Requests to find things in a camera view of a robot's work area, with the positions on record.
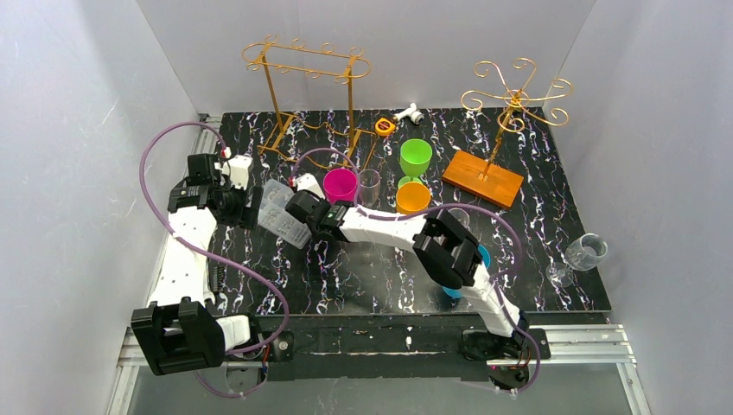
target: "clear plastic box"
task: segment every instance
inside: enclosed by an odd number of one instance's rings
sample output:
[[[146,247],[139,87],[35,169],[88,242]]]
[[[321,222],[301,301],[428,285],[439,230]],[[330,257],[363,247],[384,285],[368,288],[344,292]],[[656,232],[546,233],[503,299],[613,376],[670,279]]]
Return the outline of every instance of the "clear plastic box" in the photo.
[[[285,212],[285,205],[292,195],[293,191],[289,187],[276,180],[268,180],[263,187],[257,223],[300,249],[310,239],[310,230],[304,223]]]

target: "gold wire rack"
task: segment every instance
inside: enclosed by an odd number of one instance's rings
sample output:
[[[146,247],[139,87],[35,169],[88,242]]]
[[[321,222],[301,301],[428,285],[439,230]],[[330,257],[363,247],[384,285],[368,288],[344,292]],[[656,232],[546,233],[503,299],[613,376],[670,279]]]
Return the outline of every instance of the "gold wire rack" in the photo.
[[[556,78],[552,80],[552,83],[550,84],[550,92],[548,93],[547,97],[544,98],[529,98],[529,96],[526,94],[525,89],[527,85],[529,85],[530,81],[534,77],[534,74],[537,72],[537,65],[535,63],[527,58],[517,58],[512,62],[512,66],[515,69],[524,69],[527,66],[532,67],[532,73],[530,73],[529,77],[525,81],[525,84],[520,89],[511,89],[507,85],[507,82],[504,80],[504,75],[501,74],[501,69],[499,69],[499,66],[493,63],[492,61],[480,61],[474,65],[474,73],[476,76],[479,76],[481,78],[486,78],[489,75],[490,67],[494,67],[496,69],[496,73],[499,75],[499,79],[501,80],[501,84],[504,86],[504,89],[506,90],[503,95],[494,95],[491,93],[484,93],[481,91],[475,91],[470,90],[463,93],[461,96],[461,105],[463,105],[463,108],[470,110],[470,111],[480,111],[483,108],[483,101],[478,98],[470,98],[468,97],[470,94],[477,94],[484,97],[489,97],[493,99],[501,99],[504,101],[505,104],[507,104],[507,108],[499,115],[499,117],[496,119],[497,124],[499,124],[499,131],[496,133],[496,145],[494,146],[494,149],[491,151],[491,155],[488,158],[488,165],[493,164],[494,160],[496,158],[496,154],[499,152],[499,147],[501,146],[501,137],[506,132],[520,132],[525,129],[525,121],[522,118],[516,117],[516,115],[519,115],[521,113],[525,113],[526,115],[537,119],[538,121],[541,121],[548,125],[554,125],[554,126],[562,126],[568,124],[568,121],[570,121],[570,116],[568,115],[568,112],[562,108],[552,108],[550,109],[550,115],[552,116],[553,121],[550,121],[548,119],[542,118],[531,111],[529,111],[526,107],[527,104],[530,103],[539,103],[550,99],[558,99],[567,97],[568,95],[572,94],[573,92],[573,85],[568,81],[564,80],[562,78]],[[559,95],[551,95],[556,89],[564,90],[567,89],[567,92],[560,93]],[[473,105],[466,104],[466,98],[469,98],[470,101],[473,103]],[[558,120],[558,115],[561,117],[560,119],[562,122],[555,122]]]
[[[246,55],[246,52],[252,48],[259,48],[259,52],[255,59],[249,59]],[[323,56],[332,56],[335,58],[340,58],[345,61],[346,67],[343,72],[336,73],[336,72],[322,71],[319,69],[311,69],[307,67],[294,67],[292,65],[285,65],[282,63],[273,63],[267,60],[267,52],[274,48],[295,51],[298,53],[318,54],[318,55],[323,55]],[[247,69],[250,69],[252,71],[257,71],[260,68],[265,69],[265,77],[267,78],[267,86],[270,88],[270,96],[272,97],[272,105],[275,107],[275,115],[277,119],[277,125],[270,132],[270,135],[268,136],[267,141],[265,141],[265,143],[262,145],[258,145],[259,154],[263,154],[266,150],[274,151],[278,153],[278,155],[282,157],[285,161],[294,163],[296,159],[284,154],[278,148],[278,146],[280,145],[280,142],[282,141],[283,137],[285,136],[285,133],[287,132],[288,128],[290,127],[290,124],[293,122],[294,119],[296,119],[304,127],[309,128],[311,130],[319,130],[325,127],[327,130],[331,131],[335,135],[342,136],[342,137],[348,137],[349,141],[348,141],[347,156],[349,157],[351,157],[352,153],[354,152],[354,149],[356,148],[356,145],[359,142],[360,136],[362,134],[371,135],[372,136],[372,148],[370,149],[369,154],[366,157],[366,161],[364,162],[363,165],[366,166],[367,164],[369,164],[369,160],[372,158],[372,154],[374,153],[374,148],[377,145],[378,136],[373,131],[362,130],[360,128],[354,127],[353,83],[355,79],[364,77],[372,71],[372,64],[369,61],[367,61],[366,59],[361,57],[363,54],[364,54],[364,51],[361,48],[351,48],[348,54],[338,54],[335,51],[335,46],[328,42],[323,43],[319,50],[307,49],[305,47],[305,43],[298,38],[294,39],[289,46],[282,45],[282,44],[277,43],[277,36],[275,35],[267,35],[264,41],[253,43],[247,46],[246,48],[244,48],[242,50],[242,59],[248,62]],[[363,62],[364,64],[366,64],[366,71],[364,73],[354,74],[354,66],[357,62]],[[290,71],[304,72],[311,79],[317,79],[317,78],[320,78],[322,75],[327,75],[327,76],[334,77],[335,82],[346,85],[348,89],[348,133],[344,133],[344,132],[340,132],[336,130],[328,122],[323,122],[320,125],[311,125],[311,124],[306,123],[305,120],[298,117],[296,114],[293,114],[290,112],[281,112],[279,107],[277,106],[277,97],[275,96],[275,89],[272,86],[272,78],[270,76],[271,67],[274,70],[277,70],[279,73],[288,73]],[[313,164],[315,164],[316,166],[322,169],[332,169],[335,166],[347,166],[346,160],[344,160],[341,163],[337,163],[333,166],[325,166],[325,165],[315,162],[310,157],[308,157],[308,159],[311,162],[313,162]]]

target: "orange tape measure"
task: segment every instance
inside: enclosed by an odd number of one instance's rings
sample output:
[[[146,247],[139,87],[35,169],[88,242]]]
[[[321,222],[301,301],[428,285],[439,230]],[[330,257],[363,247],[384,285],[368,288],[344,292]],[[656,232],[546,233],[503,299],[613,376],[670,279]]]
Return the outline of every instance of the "orange tape measure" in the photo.
[[[387,137],[394,132],[397,126],[387,118],[380,118],[374,125],[374,130],[381,137]]]

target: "blue cup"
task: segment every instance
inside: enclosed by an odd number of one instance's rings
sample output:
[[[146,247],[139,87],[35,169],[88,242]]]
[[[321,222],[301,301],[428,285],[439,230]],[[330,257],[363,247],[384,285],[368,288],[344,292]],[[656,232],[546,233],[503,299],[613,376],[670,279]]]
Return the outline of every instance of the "blue cup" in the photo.
[[[488,268],[488,266],[491,265],[491,257],[488,255],[488,251],[483,246],[479,246],[479,252],[481,253],[481,257],[483,258],[484,266]],[[448,297],[455,298],[456,300],[458,298],[463,298],[460,290],[453,290],[452,288],[443,287],[443,291],[448,294]]]

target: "small orange object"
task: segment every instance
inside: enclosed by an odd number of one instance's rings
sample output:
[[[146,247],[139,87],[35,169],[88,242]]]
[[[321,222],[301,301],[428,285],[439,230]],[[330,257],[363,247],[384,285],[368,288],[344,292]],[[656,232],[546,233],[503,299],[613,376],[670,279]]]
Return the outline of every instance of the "small orange object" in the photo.
[[[380,118],[374,125],[374,130],[377,131],[377,135],[384,138],[392,134],[396,128],[397,126],[387,118]]]
[[[420,182],[407,182],[397,190],[397,211],[414,214],[428,208],[430,189]]]

